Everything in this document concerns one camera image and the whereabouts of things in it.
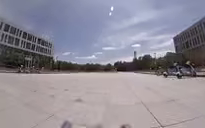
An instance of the sky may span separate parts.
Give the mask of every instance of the sky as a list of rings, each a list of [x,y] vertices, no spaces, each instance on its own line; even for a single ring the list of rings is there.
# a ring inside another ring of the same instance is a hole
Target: sky
[[[0,0],[0,16],[50,38],[59,60],[105,64],[174,52],[205,0]]]

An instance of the office building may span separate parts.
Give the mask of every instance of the office building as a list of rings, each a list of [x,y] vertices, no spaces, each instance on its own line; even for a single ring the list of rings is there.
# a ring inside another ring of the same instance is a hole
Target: office building
[[[31,65],[42,58],[53,58],[54,45],[36,34],[25,31],[0,17],[0,54],[19,54]]]
[[[205,62],[205,17],[173,38],[176,53],[202,64]]]

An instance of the person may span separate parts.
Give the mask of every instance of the person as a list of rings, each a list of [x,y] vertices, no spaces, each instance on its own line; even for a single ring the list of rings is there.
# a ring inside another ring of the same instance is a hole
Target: person
[[[174,62],[174,68],[175,68],[176,72],[179,72],[179,64],[178,64],[178,62]]]
[[[185,67],[190,71],[192,76],[196,76],[196,71],[194,69],[194,64],[191,61],[187,61]]]

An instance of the paved plaza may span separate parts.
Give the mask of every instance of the paved plaza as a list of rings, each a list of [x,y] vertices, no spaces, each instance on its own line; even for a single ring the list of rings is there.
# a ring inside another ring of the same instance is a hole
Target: paved plaza
[[[0,74],[0,128],[205,128],[205,78]]]

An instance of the distant building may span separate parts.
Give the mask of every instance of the distant building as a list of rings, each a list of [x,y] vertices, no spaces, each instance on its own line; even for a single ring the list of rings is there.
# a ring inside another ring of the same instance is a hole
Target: distant building
[[[137,59],[137,52],[134,51],[134,59]]]
[[[205,17],[173,38],[176,53],[197,63],[205,62]]]
[[[42,58],[53,58],[54,45],[31,32],[17,27],[0,17],[0,54],[19,54],[31,63],[39,64]]]

